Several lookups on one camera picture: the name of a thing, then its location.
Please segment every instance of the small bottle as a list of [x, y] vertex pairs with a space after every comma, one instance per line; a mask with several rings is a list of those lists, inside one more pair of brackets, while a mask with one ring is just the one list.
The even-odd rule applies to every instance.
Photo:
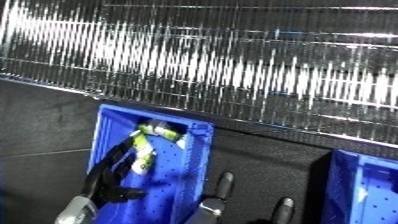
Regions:
[[178, 133], [172, 126], [166, 121], [157, 119], [151, 119], [138, 126], [138, 128], [147, 135], [160, 135], [172, 142], [178, 141], [181, 138], [181, 134]]
[[155, 159], [155, 152], [151, 152], [144, 156], [137, 157], [133, 165], [131, 165], [131, 169], [139, 175], [145, 175], [152, 168], [153, 164], [155, 163]]
[[137, 158], [131, 169], [139, 175], [145, 175], [155, 162], [156, 152], [142, 131], [135, 131], [131, 136], [134, 141], [133, 147], [137, 150]]
[[186, 144], [187, 144], [187, 138], [188, 138], [188, 135], [187, 135], [187, 134], [182, 135], [181, 138], [178, 139], [178, 141], [176, 142], [176, 144], [177, 144], [181, 149], [185, 149]]

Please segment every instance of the second blue bin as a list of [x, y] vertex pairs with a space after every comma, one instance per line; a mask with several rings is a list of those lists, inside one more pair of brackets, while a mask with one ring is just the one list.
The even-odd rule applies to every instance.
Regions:
[[122, 204], [105, 205], [97, 224], [180, 224], [195, 210], [202, 194], [213, 126], [210, 123], [153, 112], [102, 105], [99, 111], [89, 169], [113, 146], [124, 140], [140, 122], [166, 121], [187, 133], [186, 148], [159, 136], [147, 136], [157, 158], [144, 176], [131, 172], [123, 186], [142, 188], [147, 196]]
[[323, 224], [397, 224], [398, 161], [335, 150]]

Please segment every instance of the robotic arm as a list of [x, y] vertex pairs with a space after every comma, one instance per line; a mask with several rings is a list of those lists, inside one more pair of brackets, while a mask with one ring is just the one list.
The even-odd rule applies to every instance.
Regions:
[[87, 175], [79, 196], [72, 199], [65, 210], [58, 216], [55, 224], [91, 224], [98, 210], [106, 203], [122, 203], [130, 199], [144, 197], [146, 193], [137, 188], [121, 187], [121, 181], [127, 176], [135, 155], [130, 154], [117, 164], [134, 143], [133, 133], [119, 145], [113, 147]]

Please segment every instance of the dark floor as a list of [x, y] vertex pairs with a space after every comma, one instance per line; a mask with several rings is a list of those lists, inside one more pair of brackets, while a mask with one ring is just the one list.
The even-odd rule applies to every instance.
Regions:
[[[0, 199], [5, 208], [1, 223], [53, 223], [79, 193], [101, 103], [78, 94], [0, 81], [4, 190]], [[329, 152], [218, 128], [204, 193], [211, 193], [218, 175], [228, 170], [236, 176], [236, 187], [223, 223], [267, 223], [283, 196], [297, 202], [293, 223], [319, 223]]]

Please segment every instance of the blue tray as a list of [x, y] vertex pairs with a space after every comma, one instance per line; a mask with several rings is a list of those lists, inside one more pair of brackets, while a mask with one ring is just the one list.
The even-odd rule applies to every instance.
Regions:
[[397, 224], [398, 161], [336, 150], [324, 224]]
[[89, 169], [99, 162], [110, 148], [137, 130], [140, 122], [150, 118], [170, 122], [181, 133], [187, 133], [186, 149], [182, 150], [163, 137], [148, 135], [148, 140], [158, 154], [154, 167], [144, 176], [131, 172], [122, 183], [123, 186], [145, 189], [148, 195], [127, 203], [108, 203], [101, 209], [95, 223], [179, 224], [197, 207], [213, 136], [213, 126], [210, 123], [102, 105]]

